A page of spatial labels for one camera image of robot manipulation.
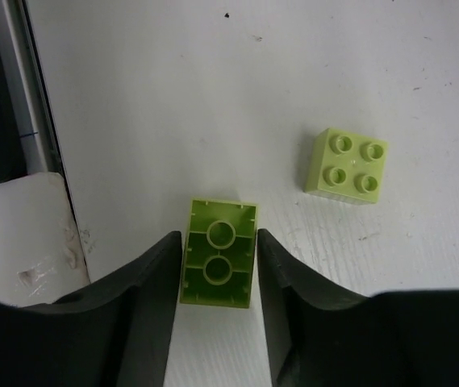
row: scratch mark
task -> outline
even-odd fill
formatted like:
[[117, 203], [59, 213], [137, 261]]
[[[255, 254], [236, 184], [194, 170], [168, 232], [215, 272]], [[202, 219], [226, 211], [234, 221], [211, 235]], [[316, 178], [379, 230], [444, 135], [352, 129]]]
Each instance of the scratch mark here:
[[35, 269], [31, 268], [29, 270], [25, 270], [24, 272], [18, 273], [18, 278], [21, 283], [25, 286], [32, 286], [35, 277]]
[[45, 286], [45, 285], [46, 285], [46, 281], [43, 282], [43, 283], [42, 283], [41, 285], [39, 285], [38, 287], [36, 287], [32, 293], [28, 294], [28, 297], [32, 297], [34, 294], [36, 294], [37, 292], [39, 292], [40, 289], [41, 289], [43, 286]]
[[75, 239], [75, 230], [70, 228], [70, 227], [66, 227], [65, 228], [65, 239], [66, 239], [66, 243], [69, 243], [72, 240], [74, 240]]
[[298, 232], [298, 231], [301, 231], [301, 228], [300, 228], [300, 227], [297, 227], [297, 228], [293, 229], [293, 230], [292, 230], [291, 232], [289, 232], [287, 235], [292, 235], [292, 234], [294, 234], [294, 233], [296, 233], [296, 232]]
[[84, 230], [81, 230], [80, 234], [81, 234], [81, 238], [84, 240], [84, 243], [88, 243], [88, 241], [89, 241], [89, 239], [91, 237], [90, 231], [86, 228]]
[[378, 236], [380, 235], [379, 232], [374, 232], [373, 234], [369, 234], [369, 235], [366, 235], [366, 236], [362, 236], [361, 238], [358, 238], [358, 240], [366, 240], [368, 238], [372, 238], [373, 236]]
[[87, 253], [88, 253], [88, 254], [91, 254], [91, 253], [93, 252], [94, 248], [96, 247], [96, 245], [97, 245], [97, 241], [95, 240], [95, 241], [93, 241], [93, 243], [91, 243], [91, 245], [88, 247]]
[[77, 254], [67, 246], [62, 249], [66, 257], [66, 262], [70, 268], [77, 268]]

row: screw hole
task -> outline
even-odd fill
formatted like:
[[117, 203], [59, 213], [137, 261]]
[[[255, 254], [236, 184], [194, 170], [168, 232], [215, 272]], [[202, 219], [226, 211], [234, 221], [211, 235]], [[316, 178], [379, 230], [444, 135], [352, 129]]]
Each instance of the screw hole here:
[[383, 156], [383, 148], [378, 144], [372, 144], [367, 147], [367, 154], [373, 160], [381, 159]]
[[214, 248], [223, 250], [235, 242], [235, 228], [224, 220], [213, 222], [207, 229], [207, 241]]
[[330, 145], [336, 154], [341, 155], [351, 150], [353, 142], [346, 135], [336, 135], [332, 138]]
[[231, 263], [224, 256], [212, 256], [204, 266], [204, 278], [212, 285], [225, 284], [231, 275]]
[[378, 189], [378, 180], [372, 176], [362, 175], [357, 179], [357, 188], [364, 194], [374, 192]]
[[340, 185], [345, 182], [347, 176], [343, 169], [330, 168], [326, 171], [324, 178], [329, 185]]

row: green plastic block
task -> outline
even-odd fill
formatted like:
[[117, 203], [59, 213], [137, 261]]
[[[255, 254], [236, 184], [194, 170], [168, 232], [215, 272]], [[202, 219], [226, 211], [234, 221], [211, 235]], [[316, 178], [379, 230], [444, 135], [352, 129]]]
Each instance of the green plastic block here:
[[376, 203], [387, 143], [329, 128], [316, 139], [305, 192], [354, 204]]
[[194, 199], [182, 261], [180, 300], [248, 308], [257, 206]]

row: white surface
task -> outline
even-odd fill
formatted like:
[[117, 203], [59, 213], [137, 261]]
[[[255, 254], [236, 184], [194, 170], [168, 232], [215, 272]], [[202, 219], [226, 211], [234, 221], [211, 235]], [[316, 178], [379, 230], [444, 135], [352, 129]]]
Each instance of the white surface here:
[[[29, 11], [93, 280], [184, 230], [206, 196], [258, 202], [260, 227], [357, 292], [459, 287], [458, 1]], [[301, 192], [330, 126], [390, 143], [377, 205]], [[269, 385], [256, 281], [252, 297], [178, 307], [167, 386]]]
[[0, 302], [53, 302], [89, 283], [62, 177], [0, 184]]

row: white table surface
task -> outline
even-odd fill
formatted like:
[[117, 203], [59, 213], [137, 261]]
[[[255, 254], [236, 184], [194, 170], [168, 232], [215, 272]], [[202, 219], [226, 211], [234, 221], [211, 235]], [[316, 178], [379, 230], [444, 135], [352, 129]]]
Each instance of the white table surface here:
[[0, 302], [54, 302], [89, 283], [64, 179], [37, 173], [0, 184]]
[[[91, 280], [200, 196], [357, 292], [459, 287], [459, 1], [28, 3]], [[326, 127], [389, 142], [377, 205], [300, 189]], [[269, 384], [256, 276], [178, 306], [165, 385]]]

